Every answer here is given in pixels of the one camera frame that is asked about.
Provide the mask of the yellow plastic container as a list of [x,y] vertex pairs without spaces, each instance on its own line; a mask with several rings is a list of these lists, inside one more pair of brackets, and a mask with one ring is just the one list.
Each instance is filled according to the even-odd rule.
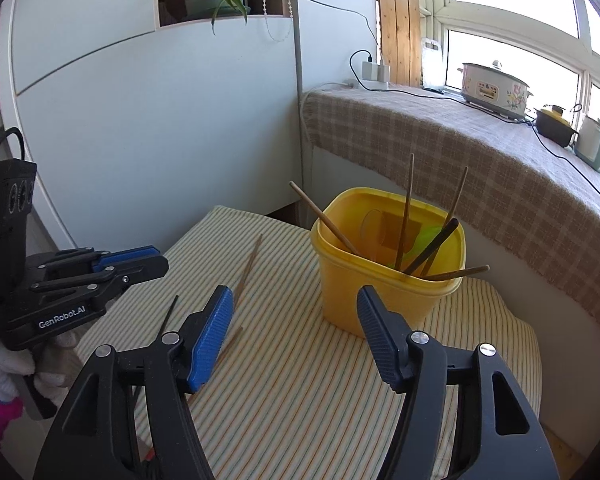
[[[356,296],[370,285],[390,311],[398,312],[413,328],[441,299],[456,292],[461,278],[443,282],[422,280],[421,270],[411,275],[389,269],[396,260],[405,197],[376,188],[349,188],[340,193],[324,214],[338,226],[360,253],[351,254],[321,220],[310,237],[320,262],[323,316],[340,330],[361,337]],[[408,252],[422,228],[442,226],[446,212],[434,205],[411,200],[404,252]],[[465,232],[458,226],[442,244],[428,275],[463,269],[466,263]]]

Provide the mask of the green plastic spoon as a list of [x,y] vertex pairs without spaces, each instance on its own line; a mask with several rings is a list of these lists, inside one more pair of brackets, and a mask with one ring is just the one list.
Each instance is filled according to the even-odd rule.
[[[429,244],[430,240],[437,235],[440,229],[440,226],[428,226],[428,228],[420,230],[419,234],[415,237],[412,248],[408,252],[404,252],[400,272],[403,272],[414,258]],[[387,263],[387,266],[389,269],[396,270],[393,261]]]

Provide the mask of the black chopstick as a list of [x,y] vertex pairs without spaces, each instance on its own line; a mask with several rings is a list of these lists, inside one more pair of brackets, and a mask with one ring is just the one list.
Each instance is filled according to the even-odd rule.
[[445,226],[442,226],[437,235],[430,240],[429,244],[414,258],[414,260],[403,270],[406,275],[411,275],[417,268],[425,263],[441,245],[454,233],[458,227],[457,218],[452,218]]
[[[178,298],[180,298],[180,296],[178,296],[178,294],[174,295],[173,300],[170,303],[169,309],[166,310],[166,315],[162,319],[160,327],[157,330],[157,335],[155,336],[155,340],[159,340],[161,338],[164,330],[166,329],[166,324],[168,324],[171,314],[172,314],[175,306],[178,304]],[[143,388],[144,388],[144,386],[135,387],[135,389],[133,391],[133,397],[132,397],[132,408],[135,408],[135,405],[137,404],[138,398],[140,397],[140,394],[142,393]]]

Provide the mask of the white glove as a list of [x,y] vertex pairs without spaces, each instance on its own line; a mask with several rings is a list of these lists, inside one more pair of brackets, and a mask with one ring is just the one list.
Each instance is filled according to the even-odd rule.
[[8,350],[0,341],[0,402],[10,403],[18,396],[14,376],[33,376],[34,388],[58,408],[64,402],[80,361],[74,353],[80,336],[76,330],[52,338],[39,356],[31,350]]

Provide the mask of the striped cloth mat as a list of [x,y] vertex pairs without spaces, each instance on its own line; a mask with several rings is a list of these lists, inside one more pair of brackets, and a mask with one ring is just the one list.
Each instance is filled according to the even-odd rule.
[[101,344],[124,351],[178,330],[220,285],[236,289],[263,242],[226,341],[244,336],[189,400],[219,479],[373,479],[400,415],[366,341],[323,318],[320,266],[306,229],[217,206],[166,253],[168,273],[131,287],[82,337],[86,360]]

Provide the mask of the brown plaid tablecloth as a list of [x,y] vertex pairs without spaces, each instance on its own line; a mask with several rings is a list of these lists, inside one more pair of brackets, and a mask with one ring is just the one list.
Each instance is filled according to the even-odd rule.
[[525,124],[449,99],[360,88],[303,98],[309,141],[447,207],[468,174],[457,214],[524,260],[600,326],[600,175],[550,154]]

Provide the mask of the mint green kettle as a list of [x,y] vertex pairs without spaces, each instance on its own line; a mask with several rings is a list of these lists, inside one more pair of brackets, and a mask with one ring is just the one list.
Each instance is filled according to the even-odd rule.
[[586,115],[578,130],[576,155],[600,174],[600,122]]

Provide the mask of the black yellow pot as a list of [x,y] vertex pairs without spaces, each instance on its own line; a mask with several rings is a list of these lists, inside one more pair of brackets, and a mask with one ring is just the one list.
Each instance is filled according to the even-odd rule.
[[535,127],[544,138],[552,140],[562,148],[568,148],[574,143],[577,131],[564,117],[565,109],[559,105],[552,104],[536,111]]

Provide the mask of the white power adapter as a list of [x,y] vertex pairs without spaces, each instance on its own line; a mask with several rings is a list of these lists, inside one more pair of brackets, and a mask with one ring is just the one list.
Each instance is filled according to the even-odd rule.
[[362,81],[375,84],[388,84],[390,82],[391,67],[384,63],[365,61],[362,63]]

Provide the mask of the white floral slow cooker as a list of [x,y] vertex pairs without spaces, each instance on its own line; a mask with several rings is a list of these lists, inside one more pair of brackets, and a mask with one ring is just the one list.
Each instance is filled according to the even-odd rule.
[[509,119],[526,118],[528,84],[494,67],[464,63],[460,95],[469,103],[480,105]]

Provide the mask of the wooden plank board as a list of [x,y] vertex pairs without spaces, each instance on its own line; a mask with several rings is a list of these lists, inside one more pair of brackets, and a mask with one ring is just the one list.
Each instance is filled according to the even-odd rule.
[[390,67],[390,81],[422,84],[422,28],[419,0],[377,0],[380,53]]

